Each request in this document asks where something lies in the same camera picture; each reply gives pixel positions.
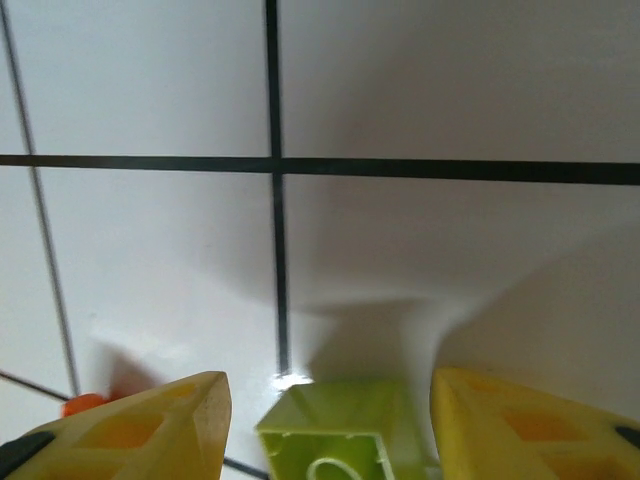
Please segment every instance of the dark grout line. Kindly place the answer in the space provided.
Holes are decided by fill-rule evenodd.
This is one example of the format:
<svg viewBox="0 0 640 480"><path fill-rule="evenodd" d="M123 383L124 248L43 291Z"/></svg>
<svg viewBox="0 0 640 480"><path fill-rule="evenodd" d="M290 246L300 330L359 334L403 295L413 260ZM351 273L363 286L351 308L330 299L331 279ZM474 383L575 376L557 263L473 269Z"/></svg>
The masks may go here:
<svg viewBox="0 0 640 480"><path fill-rule="evenodd" d="M33 142L33 135L31 131L31 124L29 122L29 115L27 111L27 102L24 96L23 83L20 76L20 68L18 65L17 54L15 50L15 44L13 41L13 35L11 31L11 22L9 19L9 12L7 10L4 1L0 0L0 14L2 16L2 29L5 40L5 46L7 56L9 57L9 67L11 70L11 80L13 83L13 91L18 107L18 113L20 115L20 124L22 132L22 140L24 147L29 158L34 157L35 145ZM62 289L60 287L60 277L58 275L58 267L55 259L55 253L53 250L53 240L51 238L51 227L49 224L49 218L47 216L47 210L44 202L44 195L42 192L42 182L38 169L35 165L30 165L31 183L33 186L33 194L35 197L36 210L38 215L38 222L40 224L40 232L44 243L45 255L47 258L47 269L49 271L49 279L51 281L53 296L56 306L56 313L58 316L58 322L60 326L60 333L62 335L62 343L64 347L67 373L69 375L69 382L71 390L74 395L80 395L80 386L78 382L78 374L75 365L75 359L73 356L73 349L71 345L71 334L69 332L69 322L67 320L67 313L64 307L64 300L62 298Z"/></svg>
<svg viewBox="0 0 640 480"><path fill-rule="evenodd" d="M640 163L285 158L282 171L300 175L640 185Z"/></svg>
<svg viewBox="0 0 640 480"><path fill-rule="evenodd" d="M0 378L7 380L8 382L15 383L16 385L20 385L21 387L28 388L29 390L34 390L38 393L42 393L43 395L47 395L49 397L55 398L56 400L61 400L63 402L66 402L69 400L69 397L67 395L54 392L53 390L49 390L48 388L43 387L41 385L37 385L35 383L24 380L22 378L16 377L14 375L11 375L10 373L0 371Z"/></svg>
<svg viewBox="0 0 640 480"><path fill-rule="evenodd" d="M270 157L139 157L128 155L0 155L0 165L243 173L272 173L278 168L277 162Z"/></svg>
<svg viewBox="0 0 640 480"><path fill-rule="evenodd" d="M267 36L267 87L269 94L269 139L271 157L282 158L282 117L280 90L280 45L278 0L265 0L265 34Z"/></svg>
<svg viewBox="0 0 640 480"><path fill-rule="evenodd" d="M640 185L639 163L304 157L0 155L0 166Z"/></svg>
<svg viewBox="0 0 640 480"><path fill-rule="evenodd" d="M269 141L275 169L271 175L273 207L273 243L277 302L276 340L278 345L278 373L291 371L289 344L289 306L287 293L287 257L285 236L284 177L282 160L282 117L280 83L280 46L278 33L278 2L265 0L265 35L267 45L267 90L269 96Z"/></svg>
<svg viewBox="0 0 640 480"><path fill-rule="evenodd" d="M271 177L273 195L273 234L275 249L276 300L277 300L277 345L278 373L291 372L291 347L289 344L289 310L287 292L287 257L284 213L284 177L274 174Z"/></svg>
<svg viewBox="0 0 640 480"><path fill-rule="evenodd" d="M47 215L47 209L44 202L44 194L42 191L42 181L40 179L40 173L38 172L37 168L31 167L30 170L31 170L31 182L33 184L33 192L36 198L38 220L40 222L40 231L42 232L44 249L47 257L47 267L49 270L49 278L51 279L53 297L54 297L55 306L56 306L56 313L58 314L60 333L62 334L62 345L64 348L65 358L67 361L67 373L69 375L71 391L75 396L78 396L80 395L80 382L78 380L78 370L76 368L75 357L73 355L71 331L69 329L69 320L67 317L67 311L65 308L64 298L62 295L62 287L60 286L58 264L56 261L55 251L53 248L53 239L51 238L51 226L49 224L49 217Z"/></svg>
<svg viewBox="0 0 640 480"><path fill-rule="evenodd" d="M18 114L20 115L20 125L22 133L22 141L24 143L25 150L29 155L35 153L33 145L33 136L31 134L31 127L29 124L29 117L27 113L26 100L24 96L24 89L22 78L20 75L20 68L18 67L18 58L13 41L13 34L11 30L11 21L9 19L9 10L4 0L0 0L0 16L2 16L2 33L4 36L5 50L7 58L9 60L9 70L11 73L11 82L13 84L13 92L17 104Z"/></svg>
<svg viewBox="0 0 640 480"><path fill-rule="evenodd" d="M224 457L223 464L239 472L251 475L252 477L259 478L261 480L269 480L269 474L267 472L263 472L262 470L251 467L246 463L238 462L237 460L233 460L229 457Z"/></svg>

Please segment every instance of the green plastic piece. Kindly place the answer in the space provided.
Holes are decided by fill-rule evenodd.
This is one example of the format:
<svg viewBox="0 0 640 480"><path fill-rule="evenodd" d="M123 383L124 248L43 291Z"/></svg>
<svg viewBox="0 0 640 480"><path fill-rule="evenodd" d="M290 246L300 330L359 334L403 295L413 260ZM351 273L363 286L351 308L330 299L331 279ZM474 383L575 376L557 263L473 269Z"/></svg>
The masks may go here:
<svg viewBox="0 0 640 480"><path fill-rule="evenodd" d="M272 480L426 480L406 387L388 381L296 385L256 427Z"/></svg>

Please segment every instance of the white tile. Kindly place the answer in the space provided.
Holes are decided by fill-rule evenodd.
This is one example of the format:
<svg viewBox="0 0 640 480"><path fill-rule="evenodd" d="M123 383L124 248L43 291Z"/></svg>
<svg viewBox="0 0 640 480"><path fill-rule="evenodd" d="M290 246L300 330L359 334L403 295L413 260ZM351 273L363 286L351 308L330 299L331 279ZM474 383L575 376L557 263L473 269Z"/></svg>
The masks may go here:
<svg viewBox="0 0 640 480"><path fill-rule="evenodd" d="M27 168L0 167L0 225L0 370L69 394Z"/></svg>
<svg viewBox="0 0 640 480"><path fill-rule="evenodd" d="M38 153L267 154L262 1L7 3Z"/></svg>
<svg viewBox="0 0 640 480"><path fill-rule="evenodd" d="M62 402L0 379L0 445L60 417Z"/></svg>
<svg viewBox="0 0 640 480"><path fill-rule="evenodd" d="M119 357L143 383L229 375L227 455L264 464L253 427L275 401L270 177L44 169L83 391Z"/></svg>
<svg viewBox="0 0 640 480"><path fill-rule="evenodd" d="M0 155L23 154L18 110L14 101L4 36L0 38Z"/></svg>
<svg viewBox="0 0 640 480"><path fill-rule="evenodd" d="M640 4L282 0L293 156L637 162Z"/></svg>
<svg viewBox="0 0 640 480"><path fill-rule="evenodd" d="M294 373L405 376L426 415L434 364L467 365L640 417L637 188L291 176L286 191Z"/></svg>

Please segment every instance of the yellow plastic piece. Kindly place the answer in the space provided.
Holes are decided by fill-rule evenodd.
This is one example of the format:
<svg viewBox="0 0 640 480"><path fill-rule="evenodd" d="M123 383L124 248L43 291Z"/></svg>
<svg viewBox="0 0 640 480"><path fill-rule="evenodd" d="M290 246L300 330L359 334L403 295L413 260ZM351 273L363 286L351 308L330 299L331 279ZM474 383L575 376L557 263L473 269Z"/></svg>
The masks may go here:
<svg viewBox="0 0 640 480"><path fill-rule="evenodd" d="M217 480L230 420L226 374L200 373L32 430L56 438L7 478Z"/></svg>
<svg viewBox="0 0 640 480"><path fill-rule="evenodd" d="M640 423L587 405L442 368L431 415L446 480L640 478Z"/></svg>

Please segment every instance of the orange piece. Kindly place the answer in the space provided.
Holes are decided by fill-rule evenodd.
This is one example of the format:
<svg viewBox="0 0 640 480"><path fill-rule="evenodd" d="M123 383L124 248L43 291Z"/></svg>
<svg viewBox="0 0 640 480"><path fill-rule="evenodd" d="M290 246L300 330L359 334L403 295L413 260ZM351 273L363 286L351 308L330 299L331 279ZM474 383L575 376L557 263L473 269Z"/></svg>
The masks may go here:
<svg viewBox="0 0 640 480"><path fill-rule="evenodd" d="M97 393L86 393L79 397L72 398L62 406L62 417L68 417L75 415L76 413L84 412L94 407L99 407L108 403L107 400Z"/></svg>

